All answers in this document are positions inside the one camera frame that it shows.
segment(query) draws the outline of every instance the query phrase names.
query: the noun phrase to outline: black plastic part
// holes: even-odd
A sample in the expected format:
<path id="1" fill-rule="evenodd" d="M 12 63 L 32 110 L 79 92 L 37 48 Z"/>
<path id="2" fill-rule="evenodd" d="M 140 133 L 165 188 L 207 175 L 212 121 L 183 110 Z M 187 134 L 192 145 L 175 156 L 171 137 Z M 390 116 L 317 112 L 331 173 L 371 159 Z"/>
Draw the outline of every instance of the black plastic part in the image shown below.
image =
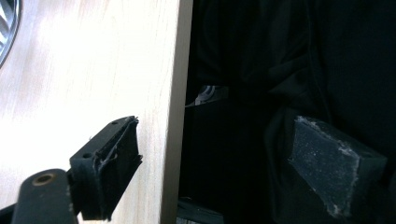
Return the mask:
<path id="1" fill-rule="evenodd" d="M 0 210 L 0 224 L 11 223 L 14 209 L 15 209 L 15 204 L 12 204 Z"/>
<path id="2" fill-rule="evenodd" d="M 70 158 L 69 182 L 75 209 L 85 220 L 111 219 L 141 164 L 135 117 L 117 119 Z"/>
<path id="3" fill-rule="evenodd" d="M 363 218 L 365 196 L 387 158 L 325 122 L 298 117 L 290 163 L 330 215 Z"/>
<path id="4" fill-rule="evenodd" d="M 52 169 L 27 178 L 21 185 L 11 223 L 78 223 L 66 172 Z"/>

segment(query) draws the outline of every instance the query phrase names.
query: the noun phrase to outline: wood grain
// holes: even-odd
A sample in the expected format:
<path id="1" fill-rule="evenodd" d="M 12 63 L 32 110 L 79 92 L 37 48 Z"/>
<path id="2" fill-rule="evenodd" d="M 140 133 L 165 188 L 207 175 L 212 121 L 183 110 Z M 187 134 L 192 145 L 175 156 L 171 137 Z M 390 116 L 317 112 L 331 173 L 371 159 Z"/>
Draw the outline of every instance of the wood grain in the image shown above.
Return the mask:
<path id="1" fill-rule="evenodd" d="M 143 163 L 113 223 L 176 223 L 192 1 L 29 0 L 0 69 L 0 208 L 113 119 Z"/>

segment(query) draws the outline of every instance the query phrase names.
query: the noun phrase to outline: light wood surface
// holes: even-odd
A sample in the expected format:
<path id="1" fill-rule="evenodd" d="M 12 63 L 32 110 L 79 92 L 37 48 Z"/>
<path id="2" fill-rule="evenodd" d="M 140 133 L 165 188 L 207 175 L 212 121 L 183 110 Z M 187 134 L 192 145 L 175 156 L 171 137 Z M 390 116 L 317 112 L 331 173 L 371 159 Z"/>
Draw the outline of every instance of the light wood surface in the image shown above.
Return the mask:
<path id="1" fill-rule="evenodd" d="M 192 1 L 25 0 L 0 69 L 0 209 L 134 115 L 143 163 L 113 223 L 176 223 Z"/>

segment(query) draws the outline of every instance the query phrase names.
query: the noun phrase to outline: silver metal piece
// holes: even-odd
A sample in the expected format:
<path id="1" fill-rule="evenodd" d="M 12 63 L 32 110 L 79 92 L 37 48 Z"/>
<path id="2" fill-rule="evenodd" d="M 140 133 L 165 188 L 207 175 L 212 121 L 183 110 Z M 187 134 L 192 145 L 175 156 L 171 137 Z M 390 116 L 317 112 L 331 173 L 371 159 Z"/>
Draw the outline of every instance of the silver metal piece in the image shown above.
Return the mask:
<path id="1" fill-rule="evenodd" d="M 0 66 L 14 42 L 21 21 L 21 0 L 0 0 Z"/>

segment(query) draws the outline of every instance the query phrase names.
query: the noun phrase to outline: screw hole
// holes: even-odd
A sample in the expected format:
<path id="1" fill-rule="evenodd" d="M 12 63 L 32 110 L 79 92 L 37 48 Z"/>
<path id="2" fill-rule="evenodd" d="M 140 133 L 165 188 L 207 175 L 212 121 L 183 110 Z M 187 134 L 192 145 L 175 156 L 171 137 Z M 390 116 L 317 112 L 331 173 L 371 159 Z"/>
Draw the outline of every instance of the screw hole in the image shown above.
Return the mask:
<path id="1" fill-rule="evenodd" d="M 88 159 L 88 158 L 90 158 L 90 157 L 92 157 L 92 154 L 91 153 L 84 153 L 84 155 L 82 155 L 82 158 L 84 158 L 84 159 Z"/>
<path id="2" fill-rule="evenodd" d="M 44 175 L 41 175 L 41 176 L 39 176 L 39 177 L 37 177 L 37 178 L 35 178 L 33 180 L 33 185 L 34 186 L 46 185 L 46 184 L 52 182 L 54 177 L 55 177 L 55 174 L 44 174 Z"/>

